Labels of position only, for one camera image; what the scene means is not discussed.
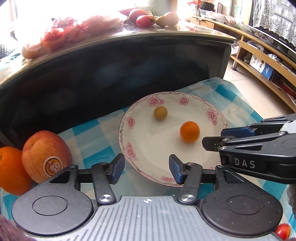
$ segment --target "floral plate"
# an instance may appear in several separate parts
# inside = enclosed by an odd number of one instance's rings
[[[164,120],[154,117],[154,109],[165,106]],[[200,136],[194,143],[185,143],[180,136],[184,122],[194,121]],[[170,154],[184,163],[195,162],[203,168],[214,169],[220,163],[219,153],[202,147],[205,136],[220,136],[228,128],[224,116],[209,102],[182,92],[160,92],[135,102],[122,117],[119,145],[128,163],[149,180],[170,187],[176,184],[169,166]]]

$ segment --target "lace cloth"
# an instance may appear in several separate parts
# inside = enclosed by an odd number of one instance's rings
[[[253,26],[266,28],[296,47],[296,8],[288,0],[254,0]]]

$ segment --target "round sticker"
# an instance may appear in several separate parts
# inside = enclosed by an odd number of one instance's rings
[[[63,169],[63,164],[57,156],[50,156],[43,165],[44,173],[51,177]]]

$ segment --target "metal screw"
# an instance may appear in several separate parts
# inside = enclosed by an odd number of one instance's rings
[[[114,199],[114,197],[109,194],[103,194],[102,196],[99,197],[99,200],[101,202],[111,202],[113,199]]]
[[[183,202],[192,202],[195,200],[195,197],[191,194],[184,194],[180,197]]]

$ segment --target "blue and white tablecloth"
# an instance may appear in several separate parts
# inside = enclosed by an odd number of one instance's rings
[[[199,96],[213,104],[225,116],[230,127],[245,126],[260,122],[262,118],[246,103],[242,94],[228,81],[212,78],[198,82],[178,91]],[[118,143],[118,127],[124,112],[128,107],[110,113],[106,116],[75,126],[59,134],[68,145],[74,164],[80,169],[90,168],[98,162],[111,162],[121,152]],[[284,215],[282,222],[292,226],[292,237],[296,236],[296,221],[292,208],[287,201],[287,185],[249,178],[256,185],[262,187],[280,200]],[[112,189],[117,197],[121,195],[157,196],[172,195],[179,192],[179,188],[168,188],[155,184],[137,173],[128,163],[116,185]],[[200,188],[200,198],[212,191],[212,184],[203,184]],[[92,184],[81,184],[81,191],[94,199]],[[16,196],[0,190],[1,214],[11,219],[11,207]]]

